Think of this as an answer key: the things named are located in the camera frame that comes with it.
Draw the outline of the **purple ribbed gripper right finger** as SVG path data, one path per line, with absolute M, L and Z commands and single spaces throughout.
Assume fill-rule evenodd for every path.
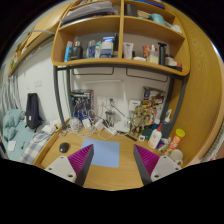
M 159 156 L 153 152 L 135 144 L 133 155 L 139 170 L 139 174 L 144 185 L 152 182 L 151 174 L 159 160 Z

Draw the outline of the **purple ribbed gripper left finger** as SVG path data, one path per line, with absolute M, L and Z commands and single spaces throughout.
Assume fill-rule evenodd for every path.
M 68 160 L 76 173 L 75 183 L 83 186 L 94 155 L 94 146 L 92 144 L 71 154 Z

